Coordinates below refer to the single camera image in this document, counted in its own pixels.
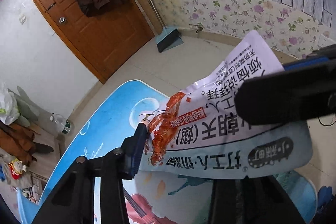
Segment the light switch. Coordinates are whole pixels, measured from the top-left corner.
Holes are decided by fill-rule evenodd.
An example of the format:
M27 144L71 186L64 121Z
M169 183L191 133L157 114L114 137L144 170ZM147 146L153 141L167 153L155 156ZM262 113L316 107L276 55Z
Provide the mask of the light switch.
M24 24L24 22L26 21L26 16L25 15L21 15L20 17L19 17L19 21L20 21L20 23L21 23L21 25L22 24Z
M325 37L323 34L320 35L318 46L326 47L334 44L336 44L336 42L331 38Z

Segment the plastic food package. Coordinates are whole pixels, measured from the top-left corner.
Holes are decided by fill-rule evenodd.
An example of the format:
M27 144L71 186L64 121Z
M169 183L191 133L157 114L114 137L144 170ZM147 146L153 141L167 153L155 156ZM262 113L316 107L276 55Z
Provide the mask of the plastic food package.
M17 102L13 92L9 92L5 83L0 80L0 120L10 125L19 117Z
M234 97L244 80L283 70L258 32L249 32L208 77L161 102L154 112L141 113L150 136L140 169L242 179L308 163L312 144L306 121L251 126L236 114Z

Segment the plastic bottle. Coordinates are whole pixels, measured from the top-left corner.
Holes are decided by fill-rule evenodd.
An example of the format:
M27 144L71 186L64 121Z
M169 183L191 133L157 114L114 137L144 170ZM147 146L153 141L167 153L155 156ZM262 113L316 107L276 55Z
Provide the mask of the plastic bottle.
M50 116L50 121L55 123L57 132L61 132L64 134L69 133L71 129L71 123L69 120L65 119L62 115L53 113Z

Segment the tiled floor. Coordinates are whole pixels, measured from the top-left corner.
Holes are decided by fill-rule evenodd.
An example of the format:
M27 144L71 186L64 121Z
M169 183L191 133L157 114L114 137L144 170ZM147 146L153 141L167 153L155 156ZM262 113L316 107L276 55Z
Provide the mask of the tiled floor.
M8 208L15 215L16 219L21 222L20 214L17 208L17 193L14 188L5 184L4 182L0 182L0 194L6 202Z
M171 96L189 84L210 74L233 49L232 46L182 37L184 44L158 53L151 40L122 65L88 102L75 118L74 130L66 136L66 147L87 122L93 112L119 85L139 79ZM332 117L321 119L329 124ZM336 190L336 125L323 127L317 119L308 122L313 140L314 155L309 164L298 171L312 180L317 190L332 186Z

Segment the white wall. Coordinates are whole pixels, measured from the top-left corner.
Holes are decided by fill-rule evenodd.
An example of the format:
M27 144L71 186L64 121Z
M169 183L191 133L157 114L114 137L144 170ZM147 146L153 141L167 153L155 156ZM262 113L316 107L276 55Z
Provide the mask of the white wall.
M21 25L20 15L26 16ZM49 112L68 117L98 79L44 19L33 0L0 0L0 78Z

